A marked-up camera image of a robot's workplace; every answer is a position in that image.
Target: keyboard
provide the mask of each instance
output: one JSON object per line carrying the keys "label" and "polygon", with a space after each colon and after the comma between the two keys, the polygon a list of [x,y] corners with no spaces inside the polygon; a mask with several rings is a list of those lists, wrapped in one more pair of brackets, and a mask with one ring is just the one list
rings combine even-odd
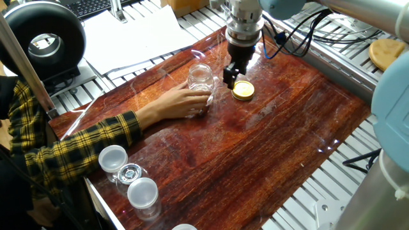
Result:
{"label": "keyboard", "polygon": [[[121,0],[122,6],[130,3],[135,3],[139,0]],[[80,0],[75,3],[64,4],[71,12],[80,19],[87,19],[103,10],[111,9],[110,0]]]}

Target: gold lid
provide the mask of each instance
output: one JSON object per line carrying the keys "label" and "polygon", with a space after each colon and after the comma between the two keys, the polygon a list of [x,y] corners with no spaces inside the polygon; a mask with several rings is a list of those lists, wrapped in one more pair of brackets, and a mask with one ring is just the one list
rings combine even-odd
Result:
{"label": "gold lid", "polygon": [[235,83],[231,93],[239,100],[250,100],[254,96],[254,86],[248,81],[240,80]]}

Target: yellow plaid shirt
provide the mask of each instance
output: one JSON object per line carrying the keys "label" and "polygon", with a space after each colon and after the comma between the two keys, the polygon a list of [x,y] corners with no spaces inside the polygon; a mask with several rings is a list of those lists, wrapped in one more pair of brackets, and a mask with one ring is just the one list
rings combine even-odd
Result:
{"label": "yellow plaid shirt", "polygon": [[54,195],[99,168],[98,154],[105,147],[127,148],[142,136],[137,116],[129,111],[46,146],[46,114],[21,81],[14,88],[8,117],[11,154],[24,155],[30,177]]}

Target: glass jar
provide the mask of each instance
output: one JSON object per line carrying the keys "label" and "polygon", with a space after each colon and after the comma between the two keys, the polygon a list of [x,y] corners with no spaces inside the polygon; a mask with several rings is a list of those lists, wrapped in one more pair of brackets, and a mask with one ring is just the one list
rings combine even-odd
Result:
{"label": "glass jar", "polygon": [[139,178],[148,178],[148,172],[137,164],[124,165],[118,172],[116,180],[116,188],[124,197],[127,197],[129,186]]}
{"label": "glass jar", "polygon": [[190,67],[187,84],[190,90],[213,91],[214,80],[212,69],[205,64],[196,64]]}

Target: wooden table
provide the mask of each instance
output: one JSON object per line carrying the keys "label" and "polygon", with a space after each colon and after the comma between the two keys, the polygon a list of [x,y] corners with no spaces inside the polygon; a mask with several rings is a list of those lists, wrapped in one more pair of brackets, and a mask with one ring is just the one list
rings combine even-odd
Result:
{"label": "wooden table", "polygon": [[[140,109],[183,82],[193,64],[208,64],[221,79],[230,60],[224,30],[101,96],[76,130]],[[266,44],[271,55],[276,47]],[[235,100],[219,81],[204,118],[161,122],[128,150],[158,185],[156,221],[141,222],[102,170],[89,176],[125,229],[259,229],[369,115],[364,102],[301,59],[267,60],[261,43],[247,78],[256,88],[251,101]],[[61,137],[79,114],[50,125]]]}

